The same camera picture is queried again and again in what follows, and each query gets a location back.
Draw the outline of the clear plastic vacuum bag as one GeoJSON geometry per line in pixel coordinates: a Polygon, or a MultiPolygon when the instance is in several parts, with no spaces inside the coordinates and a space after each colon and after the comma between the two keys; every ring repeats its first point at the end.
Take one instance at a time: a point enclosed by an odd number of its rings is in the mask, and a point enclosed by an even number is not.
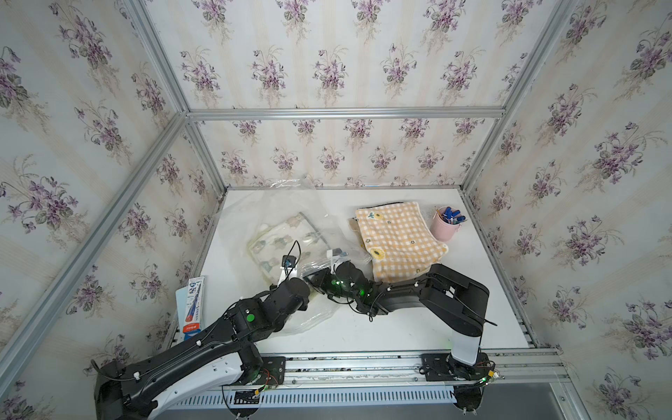
{"type": "Polygon", "coordinates": [[[267,189],[231,192],[217,233],[227,269],[223,285],[234,299],[266,292],[292,278],[315,281],[343,263],[368,272],[371,257],[339,226],[308,178],[267,189]]]}

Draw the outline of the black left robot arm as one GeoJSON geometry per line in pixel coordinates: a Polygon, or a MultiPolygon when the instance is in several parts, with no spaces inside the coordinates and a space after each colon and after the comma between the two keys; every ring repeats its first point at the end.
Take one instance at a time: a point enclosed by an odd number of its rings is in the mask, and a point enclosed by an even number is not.
{"type": "Polygon", "coordinates": [[[238,300],[204,331],[162,353],[127,366],[96,367],[97,418],[155,419],[213,386],[251,383],[263,365],[257,342],[306,310],[310,294],[303,280],[291,278],[238,300]]]}

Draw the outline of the orange checked sunflower blanket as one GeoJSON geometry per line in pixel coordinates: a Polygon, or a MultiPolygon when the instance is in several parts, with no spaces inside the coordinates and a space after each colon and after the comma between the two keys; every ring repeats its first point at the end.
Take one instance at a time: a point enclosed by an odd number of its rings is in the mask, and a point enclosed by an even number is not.
{"type": "Polygon", "coordinates": [[[377,281],[416,278],[448,253],[448,246],[430,232],[415,201],[361,208],[355,211],[355,220],[377,281]]]}

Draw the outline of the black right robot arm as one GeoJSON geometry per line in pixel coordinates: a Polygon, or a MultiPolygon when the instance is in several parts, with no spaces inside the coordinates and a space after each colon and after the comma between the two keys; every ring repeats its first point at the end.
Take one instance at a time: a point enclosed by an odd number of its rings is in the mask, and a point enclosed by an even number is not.
{"type": "Polygon", "coordinates": [[[352,262],[312,271],[304,281],[328,299],[373,320],[394,311],[424,307],[453,330],[451,359],[476,366],[490,291],[488,287],[443,264],[432,264],[416,278],[397,283],[374,281],[352,262]]]}

